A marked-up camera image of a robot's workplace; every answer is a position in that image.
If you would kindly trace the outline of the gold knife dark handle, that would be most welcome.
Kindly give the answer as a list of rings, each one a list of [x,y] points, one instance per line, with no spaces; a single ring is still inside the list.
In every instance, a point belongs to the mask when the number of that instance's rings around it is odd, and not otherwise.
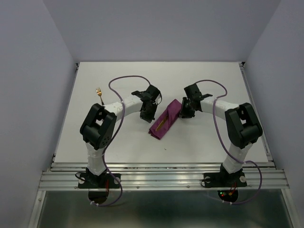
[[[168,121],[168,119],[169,119],[169,116],[166,115],[166,116],[162,119],[162,121],[159,123],[159,125],[157,126],[156,131],[159,131],[159,130],[166,124],[166,122]]]

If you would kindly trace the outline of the purple cloth napkin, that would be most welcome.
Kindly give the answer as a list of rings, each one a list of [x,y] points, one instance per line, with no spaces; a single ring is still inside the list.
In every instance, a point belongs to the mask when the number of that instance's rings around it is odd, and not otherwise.
[[[174,99],[149,129],[149,134],[161,140],[179,117],[181,103]]]

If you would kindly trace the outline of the gold fork dark handle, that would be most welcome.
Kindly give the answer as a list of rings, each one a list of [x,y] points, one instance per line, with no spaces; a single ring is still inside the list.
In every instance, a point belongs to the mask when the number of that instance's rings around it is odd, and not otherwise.
[[[102,99],[102,91],[99,87],[96,88],[96,93],[100,97],[101,104],[104,105],[104,102],[103,102],[103,99]]]

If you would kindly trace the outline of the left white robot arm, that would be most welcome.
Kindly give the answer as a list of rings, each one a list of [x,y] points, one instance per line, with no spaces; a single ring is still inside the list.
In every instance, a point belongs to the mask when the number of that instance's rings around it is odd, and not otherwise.
[[[118,183],[107,173],[104,163],[105,149],[113,140],[115,124],[136,112],[140,113],[142,120],[151,123],[155,119],[161,97],[160,90],[149,85],[145,91],[134,91],[122,101],[107,105],[92,105],[80,127],[80,134],[86,143],[88,164],[85,172],[76,174],[78,188],[104,189],[107,186],[119,188]]]

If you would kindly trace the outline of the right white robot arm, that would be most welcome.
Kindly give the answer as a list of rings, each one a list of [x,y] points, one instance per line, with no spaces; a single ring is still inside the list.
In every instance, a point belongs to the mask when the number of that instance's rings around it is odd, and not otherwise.
[[[184,88],[180,118],[193,118],[197,111],[209,113],[213,121],[220,118],[226,122],[230,147],[224,148],[227,156],[219,172],[204,173],[201,184],[205,188],[247,186],[243,173],[246,156],[262,136],[262,126],[250,103],[233,104],[221,100],[221,96],[202,94],[197,84]]]

